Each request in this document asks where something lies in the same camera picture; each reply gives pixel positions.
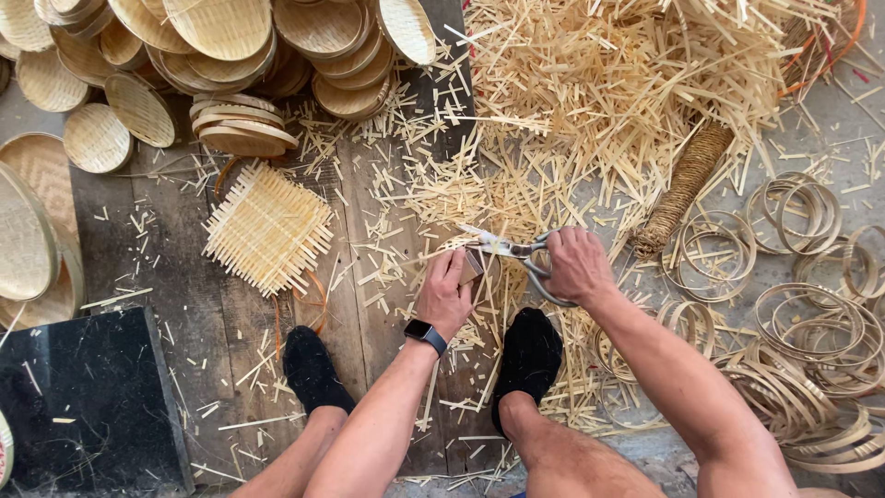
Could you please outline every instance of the foot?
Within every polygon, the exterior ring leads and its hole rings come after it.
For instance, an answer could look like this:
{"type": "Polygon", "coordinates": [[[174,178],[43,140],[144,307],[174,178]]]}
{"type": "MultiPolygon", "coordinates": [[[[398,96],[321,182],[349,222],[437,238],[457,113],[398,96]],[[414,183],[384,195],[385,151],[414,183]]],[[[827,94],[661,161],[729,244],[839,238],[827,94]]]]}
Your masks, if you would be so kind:
{"type": "Polygon", "coordinates": [[[502,436],[498,404],[507,393],[522,391],[541,404],[562,363],[562,339],[540,309],[524,307],[504,335],[501,373],[492,395],[492,423],[502,436]]]}
{"type": "Polygon", "coordinates": [[[339,407],[349,415],[357,406],[338,380],[326,346],[310,327],[299,325],[289,333],[282,369],[308,416],[323,406],[339,407]]]}

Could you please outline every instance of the twine bundle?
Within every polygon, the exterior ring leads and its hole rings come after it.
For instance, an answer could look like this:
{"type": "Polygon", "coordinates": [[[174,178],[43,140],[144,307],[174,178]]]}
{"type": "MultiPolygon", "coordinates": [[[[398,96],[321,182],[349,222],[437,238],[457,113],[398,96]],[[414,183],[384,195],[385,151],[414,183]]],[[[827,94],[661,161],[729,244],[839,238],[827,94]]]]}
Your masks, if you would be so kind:
{"type": "Polygon", "coordinates": [[[689,140],[673,169],[670,190],[655,206],[648,224],[633,236],[637,256],[649,259],[660,253],[734,138],[730,128],[710,123],[689,140]]]}

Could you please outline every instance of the concrete floor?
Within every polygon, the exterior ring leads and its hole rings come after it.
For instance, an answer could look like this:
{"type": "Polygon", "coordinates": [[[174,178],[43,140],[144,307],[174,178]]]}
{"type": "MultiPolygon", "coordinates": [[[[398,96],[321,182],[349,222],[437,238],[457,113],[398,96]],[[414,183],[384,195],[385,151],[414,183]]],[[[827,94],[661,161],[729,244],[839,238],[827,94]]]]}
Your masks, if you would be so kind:
{"type": "MultiPolygon", "coordinates": [[[[877,15],[881,19],[885,19],[885,3],[871,2],[868,5],[868,10],[870,11],[868,14],[871,16],[870,19],[877,15]]],[[[885,49],[885,35],[869,39],[869,35],[865,34],[862,40],[868,51],[877,58],[885,59],[881,55],[882,50],[885,49]]],[[[856,51],[850,54],[850,58],[869,65],[856,51]]],[[[871,82],[869,84],[863,83],[845,64],[838,65],[836,74],[855,97],[882,84],[880,80],[871,75],[869,75],[871,82]]],[[[870,142],[880,144],[885,140],[885,130],[871,120],[857,105],[852,105],[850,98],[836,86],[826,86],[822,83],[815,85],[805,100],[805,104],[820,127],[819,134],[815,134],[806,123],[797,127],[799,115],[795,111],[789,111],[782,116],[784,129],[767,133],[766,138],[772,138],[776,143],[786,147],[787,153],[814,153],[817,158],[823,154],[830,154],[831,157],[835,155],[848,160],[848,162],[831,161],[833,174],[830,177],[834,184],[829,186],[836,193],[840,203],[850,207],[843,211],[845,218],[843,233],[850,233],[866,224],[885,224],[885,214],[882,214],[885,213],[885,178],[874,183],[870,189],[849,194],[839,193],[842,189],[868,183],[868,177],[863,173],[863,162],[867,155],[865,142],[859,141],[838,146],[837,152],[833,150],[833,147],[827,146],[827,144],[862,136],[872,136],[869,139],[870,142]],[[871,204],[873,209],[864,206],[862,200],[871,204]]],[[[877,117],[880,117],[881,121],[885,121],[885,111],[883,111],[885,110],[885,91],[864,99],[862,104],[872,110],[877,117]]],[[[65,116],[62,114],[45,113],[25,101],[15,82],[12,82],[9,89],[0,96],[0,142],[26,131],[42,131],[61,136],[64,120],[65,116]]],[[[777,158],[779,153],[767,141],[766,147],[769,148],[771,156],[777,158]]],[[[802,170],[809,166],[809,160],[775,159],[774,162],[777,172],[802,170]]],[[[740,210],[749,192],[752,192],[763,182],[764,176],[763,169],[750,171],[744,198],[736,196],[732,190],[728,190],[725,197],[720,197],[720,186],[717,192],[712,193],[703,201],[704,209],[740,210]]],[[[721,185],[730,185],[730,183],[725,180],[721,185]]],[[[591,192],[587,192],[587,194],[588,197],[592,195],[591,192]]],[[[613,233],[606,231],[605,228],[601,228],[599,233],[607,240],[611,240],[613,236],[613,233]]],[[[745,299],[734,308],[727,309],[727,306],[717,306],[716,309],[726,313],[729,324],[754,328],[755,319],[751,316],[751,310],[755,298],[764,289],[774,284],[791,281],[790,270],[793,261],[793,256],[760,255],[753,271],[752,283],[743,292],[745,299]]],[[[645,278],[639,289],[643,292],[669,292],[663,279],[645,278]]],[[[695,483],[690,477],[693,475],[691,468],[694,457],[672,429],[637,432],[603,440],[658,482],[671,498],[696,496],[695,483]]],[[[488,496],[506,498],[520,492],[525,488],[525,477],[525,470],[522,466],[518,466],[508,475],[508,479],[504,483],[493,485],[488,496]]],[[[846,494],[863,496],[864,498],[885,495],[885,473],[881,471],[843,476],[794,471],[794,477],[799,486],[839,488],[846,494]]],[[[481,490],[485,488],[486,482],[477,481],[476,488],[468,484],[452,492],[446,492],[446,486],[447,480],[445,479],[433,481],[423,487],[414,484],[398,484],[393,485],[386,496],[410,498],[475,497],[481,495],[481,490]]]]}

